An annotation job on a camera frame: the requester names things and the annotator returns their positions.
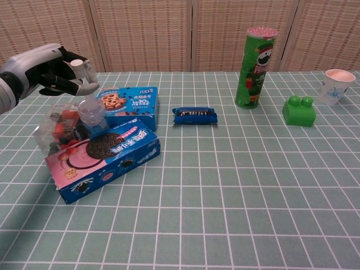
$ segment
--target woven screen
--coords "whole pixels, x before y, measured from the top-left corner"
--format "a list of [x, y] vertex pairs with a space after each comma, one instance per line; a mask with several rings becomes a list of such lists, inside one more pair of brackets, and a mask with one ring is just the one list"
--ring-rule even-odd
[[193, 38], [194, 71], [240, 71], [246, 30], [252, 26], [276, 28], [274, 53], [268, 70], [276, 70], [284, 38], [297, 1], [291, 0], [197, 0], [194, 10]]
[[97, 71], [104, 69], [82, 0], [1, 0], [0, 30], [0, 65], [20, 52], [60, 43], [90, 59]]
[[189, 71], [191, 5], [191, 0], [95, 1], [92, 13], [109, 71]]
[[296, 16], [285, 70], [360, 69], [359, 0], [306, 0]]

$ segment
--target robotic hand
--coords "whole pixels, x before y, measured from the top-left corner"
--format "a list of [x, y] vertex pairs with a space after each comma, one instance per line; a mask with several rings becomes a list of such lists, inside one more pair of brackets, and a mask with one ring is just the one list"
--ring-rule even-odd
[[[84, 62], [89, 84], [82, 85], [65, 62]], [[0, 114], [12, 110], [19, 100], [39, 86], [40, 94], [59, 96], [68, 93], [86, 96], [99, 88], [96, 73], [86, 58], [68, 52], [60, 44], [48, 44], [11, 57], [0, 71]]]

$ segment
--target green pringles can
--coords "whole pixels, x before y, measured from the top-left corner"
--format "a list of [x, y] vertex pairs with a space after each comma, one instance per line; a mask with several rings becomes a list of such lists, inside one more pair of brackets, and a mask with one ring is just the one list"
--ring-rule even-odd
[[253, 109], [259, 103], [277, 30], [269, 27], [252, 27], [248, 28], [246, 33], [235, 104], [241, 108]]

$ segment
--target paper cup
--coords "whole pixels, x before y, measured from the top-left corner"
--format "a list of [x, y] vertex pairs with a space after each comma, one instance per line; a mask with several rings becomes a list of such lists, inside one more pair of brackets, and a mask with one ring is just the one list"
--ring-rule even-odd
[[353, 74], [345, 70], [327, 70], [318, 100], [326, 105], [335, 105], [355, 79]]

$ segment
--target blue snack wrapper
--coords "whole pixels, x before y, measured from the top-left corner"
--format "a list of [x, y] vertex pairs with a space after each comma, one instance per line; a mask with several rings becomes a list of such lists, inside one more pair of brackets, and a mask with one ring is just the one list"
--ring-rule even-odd
[[173, 108], [176, 124], [213, 124], [218, 122], [214, 109], [209, 107]]

